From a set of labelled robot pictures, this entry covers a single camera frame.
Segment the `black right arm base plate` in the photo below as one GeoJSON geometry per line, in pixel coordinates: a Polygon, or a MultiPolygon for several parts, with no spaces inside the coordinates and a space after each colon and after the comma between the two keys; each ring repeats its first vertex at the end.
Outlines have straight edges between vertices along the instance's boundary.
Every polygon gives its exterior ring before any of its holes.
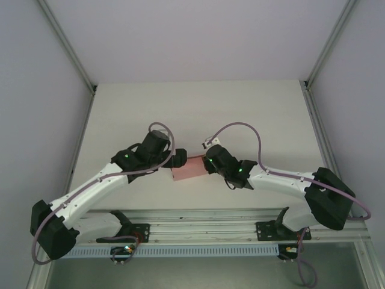
{"type": "Polygon", "coordinates": [[[291,231],[283,225],[276,225],[274,220],[256,222],[256,235],[259,241],[298,241],[303,232],[303,240],[312,239],[309,230],[291,231]]]}

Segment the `aluminium lower frame bar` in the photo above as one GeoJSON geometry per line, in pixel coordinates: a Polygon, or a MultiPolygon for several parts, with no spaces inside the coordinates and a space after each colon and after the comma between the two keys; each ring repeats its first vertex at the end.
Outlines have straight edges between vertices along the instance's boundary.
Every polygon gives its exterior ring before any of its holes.
{"type": "Polygon", "coordinates": [[[32,271],[26,289],[45,289],[52,263],[46,265],[36,265],[32,271]]]}
{"type": "Polygon", "coordinates": [[[366,247],[366,243],[356,241],[354,245],[367,288],[381,289],[374,266],[372,265],[372,261],[370,259],[368,248],[366,247]]]}

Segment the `left controller board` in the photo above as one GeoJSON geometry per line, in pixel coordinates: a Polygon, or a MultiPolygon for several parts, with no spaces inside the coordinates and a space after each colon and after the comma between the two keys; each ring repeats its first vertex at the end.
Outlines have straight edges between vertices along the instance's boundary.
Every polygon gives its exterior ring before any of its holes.
{"type": "Polygon", "coordinates": [[[136,252],[136,245],[129,245],[123,247],[115,247],[112,250],[111,260],[114,265],[125,265],[128,263],[136,252]]]}

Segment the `pink paper box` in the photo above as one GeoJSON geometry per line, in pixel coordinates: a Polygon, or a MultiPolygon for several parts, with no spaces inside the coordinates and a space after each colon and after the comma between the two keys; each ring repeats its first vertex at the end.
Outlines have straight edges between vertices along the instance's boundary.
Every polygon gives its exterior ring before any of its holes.
{"type": "Polygon", "coordinates": [[[195,178],[207,175],[202,156],[189,157],[186,163],[180,168],[172,168],[173,181],[195,178]]]}

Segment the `aluminium frame post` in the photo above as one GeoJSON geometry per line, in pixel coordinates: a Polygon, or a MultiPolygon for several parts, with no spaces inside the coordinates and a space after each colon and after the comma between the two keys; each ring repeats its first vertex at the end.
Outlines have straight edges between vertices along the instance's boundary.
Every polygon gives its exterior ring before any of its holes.
{"type": "Polygon", "coordinates": [[[77,53],[75,52],[68,37],[66,36],[66,33],[64,32],[62,26],[60,25],[55,13],[51,9],[48,3],[48,0],[35,0],[35,2],[40,7],[45,19],[48,21],[49,26],[52,28],[59,43],[63,47],[65,53],[69,57],[70,62],[73,64],[75,70],[79,74],[80,78],[82,79],[83,83],[87,87],[88,91],[91,93],[92,96],[94,96],[97,89],[97,85],[95,85],[92,82],[91,78],[86,72],[77,53]]]}
{"type": "Polygon", "coordinates": [[[351,16],[354,13],[354,10],[360,2],[361,0],[346,0],[341,13],[333,25],[331,33],[329,34],[315,64],[312,67],[312,70],[309,73],[309,76],[304,81],[304,86],[307,91],[311,89],[311,86],[315,83],[323,67],[326,65],[326,62],[330,58],[334,47],[337,45],[343,31],[345,30],[351,19],[351,16]]]}

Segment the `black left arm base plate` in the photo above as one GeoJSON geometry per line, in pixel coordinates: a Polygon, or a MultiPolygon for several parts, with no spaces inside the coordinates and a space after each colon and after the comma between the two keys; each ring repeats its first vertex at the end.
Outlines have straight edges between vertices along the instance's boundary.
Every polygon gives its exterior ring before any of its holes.
{"type": "Polygon", "coordinates": [[[103,237],[96,240],[97,243],[147,243],[149,241],[150,225],[148,223],[136,223],[123,225],[112,237],[103,237]]]}

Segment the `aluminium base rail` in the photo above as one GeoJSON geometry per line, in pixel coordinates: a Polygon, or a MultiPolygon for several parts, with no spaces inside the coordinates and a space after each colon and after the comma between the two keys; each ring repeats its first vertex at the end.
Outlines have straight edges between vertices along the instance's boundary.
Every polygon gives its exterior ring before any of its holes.
{"type": "MultiPolygon", "coordinates": [[[[256,244],[256,222],[275,220],[281,209],[121,210],[132,223],[150,224],[146,245],[256,244]]],[[[304,243],[371,241],[364,222],[347,221],[342,231],[322,225],[310,227],[304,243]]]]}

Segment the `right controller board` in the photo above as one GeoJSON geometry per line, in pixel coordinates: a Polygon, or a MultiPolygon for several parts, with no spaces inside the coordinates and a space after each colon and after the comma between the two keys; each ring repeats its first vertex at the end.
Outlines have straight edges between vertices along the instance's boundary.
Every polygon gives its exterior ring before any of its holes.
{"type": "Polygon", "coordinates": [[[298,258],[298,253],[303,253],[304,249],[298,250],[297,244],[279,244],[278,258],[281,260],[295,260],[298,258]]]}

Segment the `controller board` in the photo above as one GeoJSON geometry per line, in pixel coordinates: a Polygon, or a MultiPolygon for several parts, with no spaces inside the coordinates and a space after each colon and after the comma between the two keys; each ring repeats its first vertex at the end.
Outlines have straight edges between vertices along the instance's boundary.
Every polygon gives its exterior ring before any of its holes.
{"type": "Polygon", "coordinates": [[[123,247],[115,247],[112,250],[111,260],[114,265],[125,265],[128,263],[136,252],[136,245],[129,245],[123,247]]]}
{"type": "Polygon", "coordinates": [[[304,249],[298,250],[297,244],[279,244],[278,258],[281,260],[295,260],[298,258],[298,253],[303,253],[304,249]]]}

